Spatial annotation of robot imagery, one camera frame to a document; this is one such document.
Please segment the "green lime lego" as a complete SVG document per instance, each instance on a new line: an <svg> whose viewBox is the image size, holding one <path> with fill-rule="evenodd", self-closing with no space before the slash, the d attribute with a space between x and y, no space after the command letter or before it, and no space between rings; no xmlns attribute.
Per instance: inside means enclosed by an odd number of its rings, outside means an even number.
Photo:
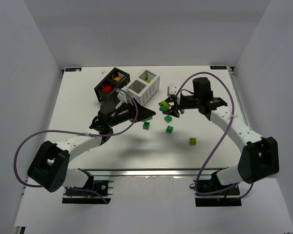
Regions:
<svg viewBox="0 0 293 234"><path fill-rule="evenodd" d="M170 104L168 104L166 101L161 101L161 102L158 103L158 105L160 106L159 110L161 112L165 112L165 111L168 111L170 109Z"/></svg>

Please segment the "red curved lego brick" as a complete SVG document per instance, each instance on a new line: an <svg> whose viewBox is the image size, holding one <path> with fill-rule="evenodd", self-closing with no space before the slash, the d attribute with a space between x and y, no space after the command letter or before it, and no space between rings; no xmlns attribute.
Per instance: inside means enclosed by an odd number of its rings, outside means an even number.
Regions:
<svg viewBox="0 0 293 234"><path fill-rule="evenodd" d="M102 92L107 93L107 94L110 93L112 90L113 90L113 86L110 84L103 85L102 89L101 89Z"/></svg>

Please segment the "orange long lego brick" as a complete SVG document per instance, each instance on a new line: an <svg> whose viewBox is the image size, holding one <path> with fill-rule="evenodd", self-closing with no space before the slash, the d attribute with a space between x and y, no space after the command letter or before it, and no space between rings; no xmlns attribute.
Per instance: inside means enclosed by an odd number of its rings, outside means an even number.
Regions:
<svg viewBox="0 0 293 234"><path fill-rule="evenodd" d="M113 81L116 82L116 83L121 82L121 80L122 80L122 77L119 77L119 76L117 76L117 77L115 77L115 78L113 79Z"/></svg>

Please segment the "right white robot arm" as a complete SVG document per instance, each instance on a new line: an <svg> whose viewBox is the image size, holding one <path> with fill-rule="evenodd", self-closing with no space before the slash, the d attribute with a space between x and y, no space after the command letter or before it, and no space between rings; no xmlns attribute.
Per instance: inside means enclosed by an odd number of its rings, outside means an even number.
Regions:
<svg viewBox="0 0 293 234"><path fill-rule="evenodd" d="M220 97L215 97L206 77L192 81L193 92L184 96L175 85L167 88L166 103L172 106L165 112L179 117L187 109L197 109L217 125L241 152L239 162L213 173L218 187L246 182L252 184L279 172L278 144L273 137L263 137L232 113L233 109Z"/></svg>

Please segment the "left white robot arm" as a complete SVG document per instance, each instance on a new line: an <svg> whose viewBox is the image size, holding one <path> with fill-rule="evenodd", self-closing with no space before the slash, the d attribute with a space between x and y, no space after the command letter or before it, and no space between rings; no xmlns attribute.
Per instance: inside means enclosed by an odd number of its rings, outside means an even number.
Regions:
<svg viewBox="0 0 293 234"><path fill-rule="evenodd" d="M105 144L113 134L114 126L126 121L143 121L155 114L155 111L136 102L118 105L112 102L103 103L84 133L58 143L45 141L36 153L27 174L51 193L60 187L92 190L94 177L85 170L70 169L70 161Z"/></svg>

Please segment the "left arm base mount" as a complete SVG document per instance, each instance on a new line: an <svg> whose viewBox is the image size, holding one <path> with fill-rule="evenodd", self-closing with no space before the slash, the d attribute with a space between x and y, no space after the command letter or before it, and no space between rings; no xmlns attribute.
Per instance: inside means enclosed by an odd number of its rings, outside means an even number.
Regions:
<svg viewBox="0 0 293 234"><path fill-rule="evenodd" d="M83 169L68 169L63 187L63 204L109 204L113 194L113 181Z"/></svg>

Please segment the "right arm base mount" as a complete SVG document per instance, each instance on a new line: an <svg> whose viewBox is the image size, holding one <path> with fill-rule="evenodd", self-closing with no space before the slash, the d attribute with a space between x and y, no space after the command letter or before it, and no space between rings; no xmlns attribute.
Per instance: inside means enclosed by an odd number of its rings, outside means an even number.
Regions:
<svg viewBox="0 0 293 234"><path fill-rule="evenodd" d="M215 193L216 191L226 189L230 185L222 186L216 181L216 172L210 170L204 171L198 181L198 191L205 195L199 195L195 191L195 180L189 185L189 188L194 191L195 207L241 207L242 201L240 198L240 190L238 185L230 190L223 191L221 193Z"/></svg>

